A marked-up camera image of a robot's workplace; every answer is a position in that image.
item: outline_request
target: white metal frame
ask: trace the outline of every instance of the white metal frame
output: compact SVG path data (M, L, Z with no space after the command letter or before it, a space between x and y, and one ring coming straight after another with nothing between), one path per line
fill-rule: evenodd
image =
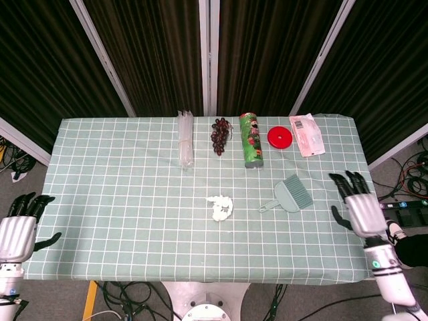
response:
M201 32L201 67L203 114L209 115L209 0L199 0L199 31Z
M6 138L12 144L18 146L32 157L37 159L43 165L48 166L51 160L51 155L42 147L34 143L31 139L26 137L18 129L10 125L6 120L0 117L0 135Z
M324 60L326 59L328 52L333 46L333 43L336 40L339 31L342 29L342 26L346 21L346 18L348 17L348 14L350 13L352 7L354 6L354 3L355 0L343 0L342 5L340 6L339 11L336 15L336 18L334 18L333 24L327 34L327 37L324 40L324 43L322 44L320 53L318 54L314 65L312 66L312 69L310 70L310 73L306 78L302 89L300 90L299 96L294 102L293 108L290 111L290 116L294 116L299 112L300 106L303 104L303 101L305 100L309 89L312 87L312 84L314 83L314 80L318 75L322 64L324 63Z
M385 162L388 158L397 154L400 150L403 150L404 148L408 147L410 144L414 143L415 141L419 140L420 138L424 137L427 134L428 134L428 124L424 125L422 128L418 129L412 135L404 139L402 142L392 147L390 150L384 153L384 155L379 157L373 163L370 163L368 166L368 169L371 171L375 167Z
M120 81L118 74L116 73L112 62L110 61L110 58L108 57L106 48L104 47L101 38L98 35L98 32L96 31L94 22L92 21L88 10L86 9L85 4L83 3L83 0L70 0L70 4L72 5L74 12L76 12L78 19L82 24L86 35L91 41L92 47L94 47L98 59L104 67L107 76L110 78L114 89L116 90L120 100L122 101L123 106L125 107L125 110L128 113L128 116L135 117L136 114L134 108L132 107L128 95L126 95L125 89L122 86L122 82Z
M199 0L204 116L217 114L220 0Z

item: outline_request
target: dustpan handle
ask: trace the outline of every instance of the dustpan handle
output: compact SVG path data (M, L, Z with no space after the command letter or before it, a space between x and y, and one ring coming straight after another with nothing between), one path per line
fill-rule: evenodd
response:
M273 209L275 206L278 206L280 202L277 199L274 199L273 201L270 201L269 203L266 203L265 205L262 205L259 208L259 212L263 213L266 212L269 209Z

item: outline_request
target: robot finger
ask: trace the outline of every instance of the robot finger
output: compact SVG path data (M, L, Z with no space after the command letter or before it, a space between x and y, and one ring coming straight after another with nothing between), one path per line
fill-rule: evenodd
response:
M36 218L36 222L39 223L40 217L45 211L46 205L52 202L54 199L55 197L49 195L40 195L36 197L33 202L31 202L31 205L27 211L27 215L34 216Z
M34 197L35 192L32 192L30 194L26 194L24 198L22 198L21 202L18 204L16 208L16 215L17 216L24 216L27 213L27 206L30 200Z
M55 235L53 237L51 237L50 239L47 239L45 241L40 241L40 242L36 242L34 244L34 252L37 252L41 249L44 249L45 247L49 247L53 244L56 243L56 241L61 237L61 233L55 233Z
M330 178L336 184L339 190L339 194L343 198L343 200L345 199L345 197L351 196L354 194L348 181L342 175L330 173L328 174L328 176L330 176Z
M359 181L359 185L360 185L360 188L361 188L361 193L370 194L370 189L368 189L368 186L367 186L367 183L366 183L366 180L364 179L364 177L362 177L362 175L360 173L358 173L358 172L355 172L354 176Z
M352 174L350 171L345 171L345 173L346 173L346 176L348 176L350 179L350 182L352 185L351 187L354 190L354 194L362 194L362 188L361 188L359 179L357 179L357 177L354 174Z
M29 200L32 199L34 195L35 193L32 192L30 194L22 194L18 196L10 206L7 216L10 217L25 215Z
M17 208L18 208L18 204L21 203L21 201L23 200L23 198L25 197L25 194L22 194L20 196L18 196L11 204L10 208L9 208L9 212L7 213L7 217L11 217L11 216L16 216L17 215Z
M340 226L343 226L345 229L348 229L349 231L353 231L350 221L348 221L347 219L343 219L343 217L339 214L337 207L335 207L334 205L332 206L332 213L337 224L339 224Z

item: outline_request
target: crumpled white tissue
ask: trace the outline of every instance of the crumpled white tissue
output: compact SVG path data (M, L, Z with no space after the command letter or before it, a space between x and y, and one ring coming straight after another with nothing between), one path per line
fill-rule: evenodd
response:
M207 197L208 202L213 202L213 220L224 221L232 214L233 202L232 199L228 196L211 196Z

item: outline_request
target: dustpan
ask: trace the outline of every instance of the dustpan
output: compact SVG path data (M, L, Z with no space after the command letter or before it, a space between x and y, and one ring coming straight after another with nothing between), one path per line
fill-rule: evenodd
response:
M275 199L262 205L259 212L263 213L278 205L287 212L298 212L300 209L311 206L314 202L297 175L279 182L274 189Z

